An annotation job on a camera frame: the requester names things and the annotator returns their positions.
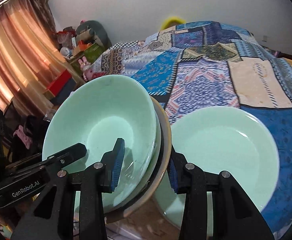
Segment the orange pink curtain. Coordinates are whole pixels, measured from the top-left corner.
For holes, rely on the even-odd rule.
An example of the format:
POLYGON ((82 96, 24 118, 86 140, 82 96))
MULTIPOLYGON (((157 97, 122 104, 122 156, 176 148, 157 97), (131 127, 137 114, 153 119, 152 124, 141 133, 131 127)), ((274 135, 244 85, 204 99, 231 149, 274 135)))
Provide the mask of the orange pink curtain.
POLYGON ((0 109, 10 103, 22 115, 41 116, 52 107, 49 84, 68 70, 78 86, 84 80, 62 57, 40 22, 31 0, 9 0, 0 7, 0 109))

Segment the pink bunny toy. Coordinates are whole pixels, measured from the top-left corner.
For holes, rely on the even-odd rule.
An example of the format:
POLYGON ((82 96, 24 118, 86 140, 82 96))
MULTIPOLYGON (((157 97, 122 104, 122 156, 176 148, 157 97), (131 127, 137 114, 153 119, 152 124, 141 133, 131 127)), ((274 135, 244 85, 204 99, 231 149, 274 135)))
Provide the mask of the pink bunny toy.
POLYGON ((83 56, 81 59, 78 60, 80 64, 80 70, 83 73, 83 78, 86 82, 92 80, 93 70, 89 61, 87 61, 86 57, 83 56))

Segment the grey plush toy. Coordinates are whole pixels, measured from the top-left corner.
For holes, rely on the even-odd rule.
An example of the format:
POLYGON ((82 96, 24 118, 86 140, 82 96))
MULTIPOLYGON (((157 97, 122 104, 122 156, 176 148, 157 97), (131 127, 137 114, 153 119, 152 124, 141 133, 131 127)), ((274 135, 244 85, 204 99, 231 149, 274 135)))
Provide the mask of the grey plush toy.
POLYGON ((112 43, 107 35, 106 30, 98 21, 90 20, 81 22, 75 30, 76 42, 96 43, 104 49, 109 49, 112 43))

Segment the patchwork patterned blanket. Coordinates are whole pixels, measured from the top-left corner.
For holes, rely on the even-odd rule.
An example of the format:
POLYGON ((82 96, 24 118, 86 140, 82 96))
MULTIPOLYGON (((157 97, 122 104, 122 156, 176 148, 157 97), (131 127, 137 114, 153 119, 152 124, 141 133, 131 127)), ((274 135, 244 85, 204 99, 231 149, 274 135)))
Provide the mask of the patchwork patterned blanket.
POLYGON ((276 142, 279 179, 263 210, 276 239, 292 228, 292 61, 257 43, 249 31, 201 21, 119 42, 92 69, 140 82, 169 121, 205 107, 228 106, 257 116, 276 142))

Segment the light green plate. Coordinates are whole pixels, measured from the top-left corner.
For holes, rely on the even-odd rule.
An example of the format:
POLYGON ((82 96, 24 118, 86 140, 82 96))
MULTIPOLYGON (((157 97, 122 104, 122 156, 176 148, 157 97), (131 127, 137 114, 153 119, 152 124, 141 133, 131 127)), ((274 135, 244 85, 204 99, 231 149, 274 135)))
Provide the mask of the light green plate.
POLYGON ((171 126, 176 152, 205 172, 228 171, 259 211, 277 185, 279 156, 274 138, 252 114, 233 107, 196 110, 171 126))

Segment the pink bowl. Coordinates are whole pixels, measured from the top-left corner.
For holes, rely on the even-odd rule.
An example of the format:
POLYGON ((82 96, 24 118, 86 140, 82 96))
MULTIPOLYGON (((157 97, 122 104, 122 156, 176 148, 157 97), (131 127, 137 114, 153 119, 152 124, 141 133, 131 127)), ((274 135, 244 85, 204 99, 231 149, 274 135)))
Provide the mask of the pink bowl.
POLYGON ((143 205, 145 205, 148 200, 153 196, 166 172, 172 146, 171 127, 168 117, 162 106, 155 98, 152 98, 151 100, 153 102, 154 110, 156 111, 157 117, 159 119, 161 129, 161 145, 157 164, 154 168, 148 184, 139 192, 139 194, 137 194, 135 198, 130 200, 127 204, 105 214, 105 222, 107 224, 128 218, 143 205))

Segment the white bowl with spots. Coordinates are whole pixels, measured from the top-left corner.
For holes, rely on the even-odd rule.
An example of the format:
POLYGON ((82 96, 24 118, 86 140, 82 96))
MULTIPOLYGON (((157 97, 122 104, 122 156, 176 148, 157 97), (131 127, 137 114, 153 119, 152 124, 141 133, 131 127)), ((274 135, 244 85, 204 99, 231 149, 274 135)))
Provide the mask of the white bowl with spots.
POLYGON ((143 175, 143 178, 139 182, 139 184, 136 186, 134 191, 132 191, 132 193, 128 196, 128 198, 126 198, 126 200, 124 201, 124 205, 127 204, 133 198, 135 198, 137 196, 137 194, 139 194, 139 192, 143 188, 145 188, 145 186, 148 184, 150 177, 154 171, 154 168, 157 164, 157 160, 158 160, 158 156, 159 156, 159 152, 160 152, 160 145, 161 145, 161 129, 160 129, 160 123, 159 123, 158 118, 156 118, 156 122, 157 122, 156 140, 154 143, 153 154, 152 154, 152 158, 149 162, 149 166, 148 166, 145 174, 143 175))

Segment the yellow foam tube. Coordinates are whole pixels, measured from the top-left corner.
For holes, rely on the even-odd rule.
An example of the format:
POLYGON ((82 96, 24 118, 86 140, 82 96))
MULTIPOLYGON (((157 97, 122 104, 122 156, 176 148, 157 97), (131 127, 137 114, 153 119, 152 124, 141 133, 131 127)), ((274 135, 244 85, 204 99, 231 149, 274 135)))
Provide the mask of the yellow foam tube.
POLYGON ((185 19, 182 19, 182 18, 177 17, 177 16, 171 16, 171 17, 166 18, 162 22, 162 24, 160 26, 160 31, 165 30, 165 29, 170 28, 170 27, 173 27, 173 26, 176 26, 176 25, 185 24, 185 23, 186 23, 185 19))

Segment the green gift bag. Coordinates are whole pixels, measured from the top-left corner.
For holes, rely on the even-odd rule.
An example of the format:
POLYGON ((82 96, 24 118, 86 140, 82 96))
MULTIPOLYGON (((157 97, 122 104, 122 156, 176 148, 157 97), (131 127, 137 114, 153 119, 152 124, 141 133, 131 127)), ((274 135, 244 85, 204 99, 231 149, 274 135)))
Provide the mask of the green gift bag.
POLYGON ((72 56, 68 62, 74 70, 81 75, 82 71, 78 60, 82 60, 83 57, 86 57, 87 62, 94 63, 104 51, 104 47, 98 45, 97 43, 80 44, 72 50, 72 56))

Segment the red box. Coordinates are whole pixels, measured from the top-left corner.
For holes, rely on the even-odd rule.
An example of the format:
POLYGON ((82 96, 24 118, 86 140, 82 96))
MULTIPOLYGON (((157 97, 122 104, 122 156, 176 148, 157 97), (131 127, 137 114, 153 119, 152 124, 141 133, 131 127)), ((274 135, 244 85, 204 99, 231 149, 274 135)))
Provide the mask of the red box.
POLYGON ((67 69, 64 70, 47 86, 44 96, 49 100, 55 98, 71 78, 71 73, 67 69))

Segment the light green bowl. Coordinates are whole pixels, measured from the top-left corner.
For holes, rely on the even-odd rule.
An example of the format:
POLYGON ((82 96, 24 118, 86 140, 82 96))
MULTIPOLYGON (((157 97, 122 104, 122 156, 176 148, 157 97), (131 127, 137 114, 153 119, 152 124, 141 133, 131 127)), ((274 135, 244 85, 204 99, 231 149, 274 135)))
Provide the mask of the light green bowl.
POLYGON ((76 143, 86 146, 85 157, 66 166, 79 172, 101 160, 118 138, 125 155, 118 186, 103 194, 104 211, 120 207, 154 169, 159 153, 159 121, 146 89, 124 75, 106 75, 78 88, 58 108, 44 139, 42 159, 76 143))

